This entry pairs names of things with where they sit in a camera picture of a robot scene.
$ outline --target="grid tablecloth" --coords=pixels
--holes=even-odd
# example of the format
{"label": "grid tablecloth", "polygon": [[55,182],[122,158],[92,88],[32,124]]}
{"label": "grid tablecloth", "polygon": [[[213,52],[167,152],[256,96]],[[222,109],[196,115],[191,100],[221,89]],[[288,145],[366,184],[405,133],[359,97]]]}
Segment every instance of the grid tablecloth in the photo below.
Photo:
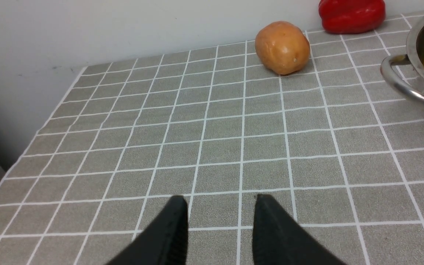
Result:
{"label": "grid tablecloth", "polygon": [[424,265],[424,111],[379,73],[421,15],[305,32],[286,77],[253,41],[87,67],[0,185],[0,264],[102,264],[173,194],[189,264],[251,264],[269,193],[349,264]]}

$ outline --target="gray tiled countertop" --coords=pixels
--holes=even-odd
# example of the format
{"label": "gray tiled countertop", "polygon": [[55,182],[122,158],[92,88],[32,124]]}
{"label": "gray tiled countertop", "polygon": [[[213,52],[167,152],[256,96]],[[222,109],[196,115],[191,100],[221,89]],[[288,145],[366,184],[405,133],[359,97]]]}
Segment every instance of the gray tiled countertop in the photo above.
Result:
{"label": "gray tiled countertop", "polygon": [[424,265],[424,111],[379,73],[420,16],[305,32],[287,77],[252,41],[88,67],[0,185],[0,264],[102,264],[172,194],[189,264],[251,264],[263,192],[349,264]]}

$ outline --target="pot handle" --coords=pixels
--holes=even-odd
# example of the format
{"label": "pot handle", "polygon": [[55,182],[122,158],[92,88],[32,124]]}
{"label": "pot handle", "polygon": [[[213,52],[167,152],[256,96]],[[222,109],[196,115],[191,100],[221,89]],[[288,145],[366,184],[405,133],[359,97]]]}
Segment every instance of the pot handle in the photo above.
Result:
{"label": "pot handle", "polygon": [[402,94],[406,99],[424,107],[424,95],[420,94],[403,81],[392,68],[393,66],[404,66],[409,64],[411,64],[411,62],[406,54],[387,56],[381,64],[382,77],[396,92]]}

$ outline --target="red bell pepper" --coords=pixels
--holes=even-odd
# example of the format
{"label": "red bell pepper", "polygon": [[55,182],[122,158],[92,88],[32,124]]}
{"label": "red bell pepper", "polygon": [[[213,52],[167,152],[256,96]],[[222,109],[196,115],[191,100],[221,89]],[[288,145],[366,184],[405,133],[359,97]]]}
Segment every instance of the red bell pepper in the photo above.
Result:
{"label": "red bell pepper", "polygon": [[384,0],[320,0],[318,14],[329,33],[363,33],[384,22],[385,3]]}

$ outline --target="pot rim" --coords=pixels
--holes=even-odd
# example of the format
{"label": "pot rim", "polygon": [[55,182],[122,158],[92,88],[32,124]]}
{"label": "pot rim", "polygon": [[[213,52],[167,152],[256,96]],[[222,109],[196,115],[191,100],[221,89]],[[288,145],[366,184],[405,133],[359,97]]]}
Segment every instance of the pot rim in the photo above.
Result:
{"label": "pot rim", "polygon": [[406,49],[414,70],[424,79],[424,66],[417,52],[417,39],[420,31],[424,28],[424,16],[412,27],[407,37]]}

